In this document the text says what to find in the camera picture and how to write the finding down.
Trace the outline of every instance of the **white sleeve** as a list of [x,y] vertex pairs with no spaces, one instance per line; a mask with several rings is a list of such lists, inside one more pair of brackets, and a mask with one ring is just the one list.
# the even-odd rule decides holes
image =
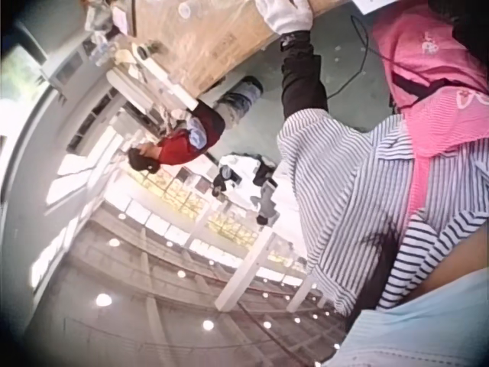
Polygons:
[[321,251],[320,232],[344,204],[345,190],[371,153],[371,140],[323,109],[304,109],[285,121],[278,147],[288,166],[307,252]]

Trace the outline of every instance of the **pink top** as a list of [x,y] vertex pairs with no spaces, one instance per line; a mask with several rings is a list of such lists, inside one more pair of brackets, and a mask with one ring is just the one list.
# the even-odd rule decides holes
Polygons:
[[[489,138],[485,70],[452,37],[452,26],[438,19],[426,4],[403,2],[389,8],[374,26],[374,37],[381,54],[394,61],[384,60],[387,83],[403,110],[413,143],[408,203],[412,214],[424,206],[431,158],[457,145]],[[423,90],[443,79],[460,86],[443,86],[420,101],[406,91],[413,91],[406,88],[410,82]]]

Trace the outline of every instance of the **black cable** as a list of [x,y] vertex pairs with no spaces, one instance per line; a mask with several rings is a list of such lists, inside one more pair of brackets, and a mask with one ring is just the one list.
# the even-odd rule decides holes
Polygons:
[[[364,42],[363,38],[361,38],[360,32],[358,31],[358,27],[355,24],[354,19],[356,19],[356,20],[358,20],[360,22],[360,25],[361,25],[361,27],[363,28],[363,30],[365,32],[366,42]],[[360,73],[363,71],[364,66],[365,66],[365,61],[367,60],[368,50],[370,49],[370,47],[369,47],[370,38],[368,37],[367,29],[365,28],[364,24],[358,18],[356,18],[354,15],[350,15],[350,21],[353,24],[353,28],[355,29],[355,32],[357,32],[357,35],[360,38],[360,41],[362,42],[362,44],[365,47],[364,57],[363,57],[363,59],[361,61],[360,69],[358,69],[358,71],[355,74],[353,74],[350,77],[350,79],[348,79],[342,86],[340,86],[340,88],[336,92],[334,92],[332,95],[330,95],[328,97],[328,99],[331,99],[331,98],[337,96],[339,93],[341,93],[343,91],[343,89],[345,89],[348,86],[348,84],[350,84],[353,80],[355,80],[355,78],[357,76],[359,76]]]
[[[364,24],[362,23],[362,21],[355,17],[354,15],[350,15],[350,21],[351,21],[351,24],[353,25],[353,28],[355,30],[355,33],[357,34],[358,38],[360,39],[360,42],[361,44],[364,46],[365,48],[365,52],[364,52],[364,56],[363,56],[363,59],[361,61],[361,64],[360,64],[360,68],[358,69],[358,71],[353,74],[350,79],[348,79],[336,92],[334,92],[332,95],[330,95],[328,97],[328,99],[331,99],[335,96],[337,96],[339,93],[341,93],[343,91],[343,89],[345,89],[353,80],[355,80],[355,78],[360,75],[360,73],[363,71],[364,69],[364,66],[365,66],[365,61],[367,60],[367,55],[368,55],[368,51],[370,51],[371,53],[379,56],[381,59],[383,60],[387,60],[389,61],[390,63],[392,63],[393,65],[397,66],[397,67],[400,67],[402,69],[405,69],[406,71],[409,71],[410,73],[413,73],[415,75],[417,75],[419,78],[423,79],[424,81],[426,81],[427,83],[430,83],[430,80],[426,77],[424,77],[424,75],[422,75],[421,73],[417,73],[416,71],[414,70],[411,70],[410,68],[408,67],[405,67],[399,63],[397,63],[396,61],[390,59],[389,57],[385,57],[383,54],[381,54],[380,52],[377,52],[376,50],[374,50],[373,48],[370,47],[370,36],[368,35],[368,31],[367,31],[367,28],[364,26]],[[360,31],[358,30],[358,26],[357,24],[359,24],[363,30],[363,32],[365,33],[365,39],[361,36],[361,33]]]

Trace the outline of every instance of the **black sleeve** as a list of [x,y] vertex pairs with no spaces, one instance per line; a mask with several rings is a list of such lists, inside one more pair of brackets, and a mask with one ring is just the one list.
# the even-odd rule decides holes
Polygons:
[[285,119],[302,109],[328,111],[326,91],[319,80],[321,57],[314,54],[310,32],[284,34],[280,39],[282,65],[282,105]]

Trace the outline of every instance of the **striped shirt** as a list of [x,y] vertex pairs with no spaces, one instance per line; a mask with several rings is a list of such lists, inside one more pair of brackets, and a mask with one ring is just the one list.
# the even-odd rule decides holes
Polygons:
[[308,252],[308,271],[347,316],[377,263],[364,239],[403,234],[379,308],[414,289],[489,217],[489,139],[432,160],[425,207],[407,217],[413,151],[401,115],[362,134],[323,109],[291,115],[278,137]]

